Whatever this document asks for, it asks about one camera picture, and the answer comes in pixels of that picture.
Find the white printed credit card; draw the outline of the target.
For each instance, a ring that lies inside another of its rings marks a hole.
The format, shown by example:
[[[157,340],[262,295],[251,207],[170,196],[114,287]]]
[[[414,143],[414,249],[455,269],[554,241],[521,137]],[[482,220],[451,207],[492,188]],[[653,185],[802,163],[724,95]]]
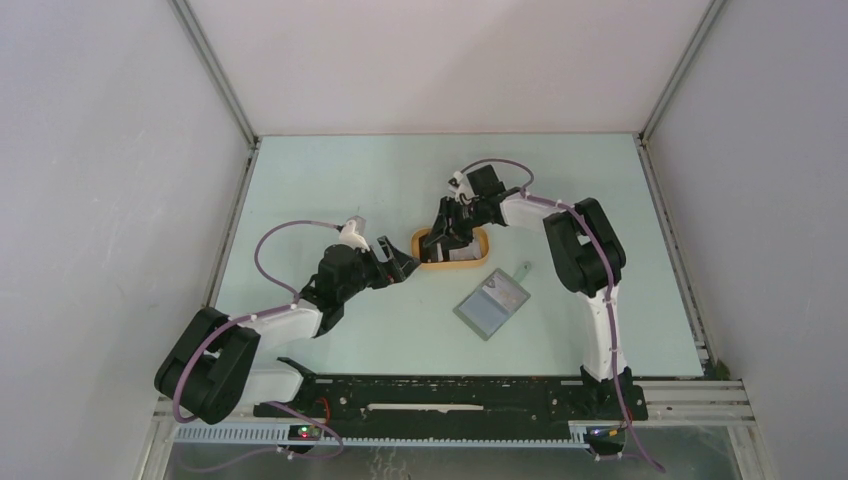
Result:
[[[531,297],[519,282],[500,269],[483,281],[482,291],[509,314],[517,312]]]

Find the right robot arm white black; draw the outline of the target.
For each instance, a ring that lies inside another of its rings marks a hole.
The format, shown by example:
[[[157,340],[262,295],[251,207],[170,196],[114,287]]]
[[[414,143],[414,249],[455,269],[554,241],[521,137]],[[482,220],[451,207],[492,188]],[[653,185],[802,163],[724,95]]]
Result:
[[[559,281],[588,305],[589,342],[581,370],[596,381],[581,392],[583,408],[596,418],[610,416],[622,403],[621,392],[611,381],[627,369],[617,320],[626,254],[600,202],[589,197],[566,204],[518,187],[471,199],[446,196],[430,231],[415,245],[424,257],[435,249],[435,257],[446,260],[450,251],[474,241],[476,228],[488,224],[545,235]]]

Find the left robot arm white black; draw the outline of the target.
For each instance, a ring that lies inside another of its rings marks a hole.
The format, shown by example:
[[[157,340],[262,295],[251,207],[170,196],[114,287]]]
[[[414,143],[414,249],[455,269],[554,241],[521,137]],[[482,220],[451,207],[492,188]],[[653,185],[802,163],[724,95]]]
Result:
[[[387,237],[374,248],[333,244],[293,302],[231,317],[213,307],[198,310],[158,368],[154,386],[172,402],[179,423],[216,424],[247,401],[277,400],[292,416],[316,403],[315,388],[296,367],[262,367],[258,358],[294,340],[332,330],[347,301],[360,292],[407,280],[421,265]]]

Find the stack of cards in tray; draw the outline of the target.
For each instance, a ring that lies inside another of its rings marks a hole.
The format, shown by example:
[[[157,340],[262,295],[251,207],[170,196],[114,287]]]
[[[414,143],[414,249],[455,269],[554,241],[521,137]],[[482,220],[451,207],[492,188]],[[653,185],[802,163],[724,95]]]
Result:
[[[473,241],[464,247],[449,251],[450,261],[476,261],[480,260],[483,256],[484,254],[482,253],[481,245],[478,241]]]

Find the orange oval tray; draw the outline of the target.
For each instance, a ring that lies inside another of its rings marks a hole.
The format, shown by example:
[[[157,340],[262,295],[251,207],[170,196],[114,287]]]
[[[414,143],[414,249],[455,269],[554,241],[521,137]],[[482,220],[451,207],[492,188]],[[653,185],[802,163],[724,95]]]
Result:
[[[422,238],[429,232],[429,230],[429,228],[417,230],[410,240],[412,255],[420,260],[420,268],[422,270],[446,271],[470,269],[480,267],[487,262],[490,252],[490,242],[488,233],[484,228],[477,227],[473,230],[475,241],[480,243],[484,256],[480,260],[460,262],[450,261],[449,253],[443,255],[439,249],[436,249],[434,253],[428,253],[426,250],[422,249]]]

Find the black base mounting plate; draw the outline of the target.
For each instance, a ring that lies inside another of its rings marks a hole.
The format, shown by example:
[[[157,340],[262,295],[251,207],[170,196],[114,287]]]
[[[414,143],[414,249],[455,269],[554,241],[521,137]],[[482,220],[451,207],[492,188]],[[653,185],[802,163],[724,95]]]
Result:
[[[327,418],[347,439],[436,441],[569,440],[570,426],[645,421],[643,389],[630,376],[317,375],[292,402]]]

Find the aluminium frame rail front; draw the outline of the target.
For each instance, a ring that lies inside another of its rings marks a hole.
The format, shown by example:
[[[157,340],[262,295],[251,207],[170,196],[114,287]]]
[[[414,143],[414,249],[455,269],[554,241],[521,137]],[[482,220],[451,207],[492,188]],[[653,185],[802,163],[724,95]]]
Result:
[[[327,420],[347,445],[547,447],[636,427],[749,426],[738,381],[645,380],[622,386],[574,377],[319,376],[293,406]]]

